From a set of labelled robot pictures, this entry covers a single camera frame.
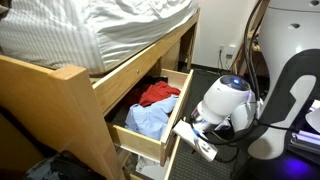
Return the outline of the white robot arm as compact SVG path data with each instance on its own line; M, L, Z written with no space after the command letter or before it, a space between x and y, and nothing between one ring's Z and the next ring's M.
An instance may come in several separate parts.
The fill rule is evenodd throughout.
M285 149L285 137L305 102L319 95L319 0L270 0L258 44L268 69L264 99L237 75L217 79L195 108L191 132L204 133L230 117L234 141L256 159L269 160Z

